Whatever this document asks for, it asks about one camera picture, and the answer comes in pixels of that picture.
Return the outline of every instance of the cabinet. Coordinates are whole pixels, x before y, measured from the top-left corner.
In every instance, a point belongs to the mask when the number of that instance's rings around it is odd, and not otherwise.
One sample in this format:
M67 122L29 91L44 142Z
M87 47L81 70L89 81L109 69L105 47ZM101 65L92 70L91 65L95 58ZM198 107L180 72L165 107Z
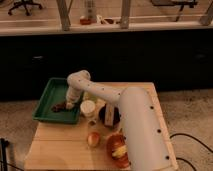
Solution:
M93 81L212 87L211 29L1 37L0 98L39 98L50 77L87 69Z

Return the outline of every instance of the chair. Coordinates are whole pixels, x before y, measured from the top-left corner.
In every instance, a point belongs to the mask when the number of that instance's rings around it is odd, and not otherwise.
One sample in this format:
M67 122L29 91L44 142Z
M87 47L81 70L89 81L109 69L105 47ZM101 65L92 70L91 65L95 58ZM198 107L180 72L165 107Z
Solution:
M27 5L36 5L39 7L39 9L42 9L42 5L39 3L35 3L33 2L33 0L21 0L20 2L15 2L14 6L12 8L9 9L8 14L12 15L12 10L19 8L20 6L24 6L25 10L26 10L26 15L29 16L30 13L27 9Z

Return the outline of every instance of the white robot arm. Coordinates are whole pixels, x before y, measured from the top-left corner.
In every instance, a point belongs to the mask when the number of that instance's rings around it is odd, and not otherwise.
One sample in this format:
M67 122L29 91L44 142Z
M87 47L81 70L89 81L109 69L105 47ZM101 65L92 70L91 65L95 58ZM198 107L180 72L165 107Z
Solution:
M70 74L67 81L68 104L75 103L82 91L87 91L118 107L133 171L174 171L152 100L144 89L121 90L94 83L85 70Z

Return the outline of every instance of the white cup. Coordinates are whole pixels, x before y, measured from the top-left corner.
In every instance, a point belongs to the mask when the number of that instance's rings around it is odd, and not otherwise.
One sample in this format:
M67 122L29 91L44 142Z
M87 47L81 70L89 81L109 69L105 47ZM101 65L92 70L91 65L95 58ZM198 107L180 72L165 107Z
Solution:
M94 116L95 108L95 102L92 100L85 100L80 105L81 113L87 118Z

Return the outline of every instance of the wooden table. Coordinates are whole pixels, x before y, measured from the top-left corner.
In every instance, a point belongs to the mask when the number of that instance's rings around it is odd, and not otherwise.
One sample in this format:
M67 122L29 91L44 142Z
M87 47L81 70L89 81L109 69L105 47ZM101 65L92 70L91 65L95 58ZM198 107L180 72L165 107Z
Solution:
M115 87L140 86L148 91L154 103L170 159L178 168L169 133L164 121L158 96L153 83L103 83ZM97 111L105 104L98 99ZM106 155L107 138L118 131L118 127L109 129L100 121L96 125L80 117L77 125L39 123L29 154L25 161L25 170L119 170ZM87 145L87 135L91 131L101 133L102 139L97 148Z

